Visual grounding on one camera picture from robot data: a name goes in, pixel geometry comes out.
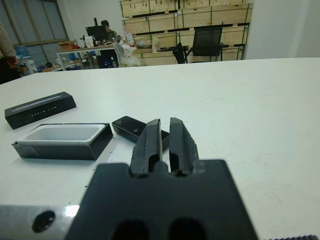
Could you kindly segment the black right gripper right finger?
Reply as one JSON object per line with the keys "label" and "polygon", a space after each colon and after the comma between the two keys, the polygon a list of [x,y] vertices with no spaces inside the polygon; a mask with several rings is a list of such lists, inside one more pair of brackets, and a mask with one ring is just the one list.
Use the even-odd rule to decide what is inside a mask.
{"label": "black right gripper right finger", "polygon": [[176,177],[193,173],[195,162],[199,161],[197,145],[184,122],[176,117],[170,119],[169,162],[170,170]]}

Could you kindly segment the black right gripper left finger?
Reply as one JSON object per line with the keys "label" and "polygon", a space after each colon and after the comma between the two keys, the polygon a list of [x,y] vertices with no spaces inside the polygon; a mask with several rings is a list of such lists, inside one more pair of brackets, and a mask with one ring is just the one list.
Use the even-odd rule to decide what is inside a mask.
{"label": "black right gripper left finger", "polygon": [[154,119],[147,123],[135,144],[129,170],[134,178],[146,176],[154,171],[155,165],[163,159],[161,121]]}

